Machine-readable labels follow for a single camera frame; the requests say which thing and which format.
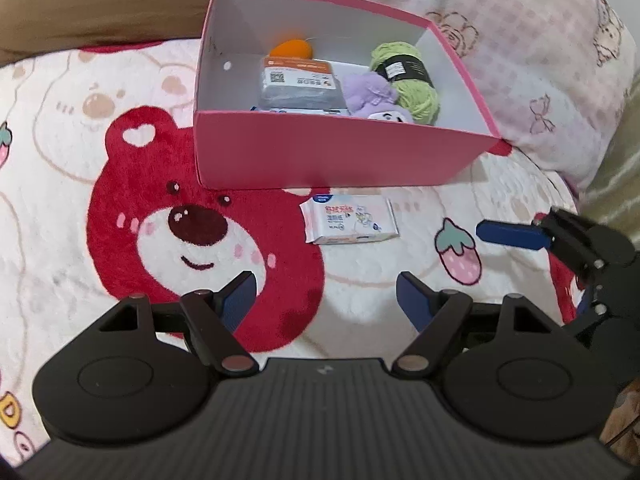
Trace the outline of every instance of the orange yarn ball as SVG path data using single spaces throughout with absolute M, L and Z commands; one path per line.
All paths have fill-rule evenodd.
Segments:
M 274 57 L 313 59 L 314 50 L 305 40 L 289 40 L 279 44 L 269 53 L 269 55 Z

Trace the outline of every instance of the bear eye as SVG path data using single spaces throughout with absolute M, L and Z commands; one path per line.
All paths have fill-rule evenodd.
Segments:
M 180 192 L 180 184 L 175 180 L 166 183 L 166 192 L 170 195 L 177 195 Z
M 231 205 L 231 197 L 229 195 L 220 195 L 218 197 L 218 203 L 224 207 Z

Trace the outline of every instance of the bear nose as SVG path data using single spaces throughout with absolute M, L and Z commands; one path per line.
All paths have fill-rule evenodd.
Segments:
M 110 97 L 105 94 L 91 94 L 82 103 L 82 111 L 91 119 L 106 119 L 111 117 L 116 109 Z
M 220 213 L 193 204 L 172 208 L 168 222 L 175 237 L 198 246 L 210 246 L 219 242 L 228 230 L 226 219 Z

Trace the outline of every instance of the green yarn ball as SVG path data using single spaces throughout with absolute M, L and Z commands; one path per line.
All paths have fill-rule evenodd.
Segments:
M 420 57 L 420 51 L 404 41 L 394 41 L 393 43 L 383 43 L 371 53 L 371 70 L 377 69 L 380 64 L 392 56 L 406 54 Z M 440 108 L 438 93 L 433 86 L 425 81 L 417 79 L 404 79 L 395 81 L 391 86 L 398 91 L 398 104 L 406 108 L 411 113 L 414 121 L 418 124 L 432 124 Z

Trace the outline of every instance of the green fabric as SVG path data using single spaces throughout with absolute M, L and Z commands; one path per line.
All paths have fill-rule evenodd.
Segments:
M 640 75 L 580 211 L 622 231 L 640 248 Z

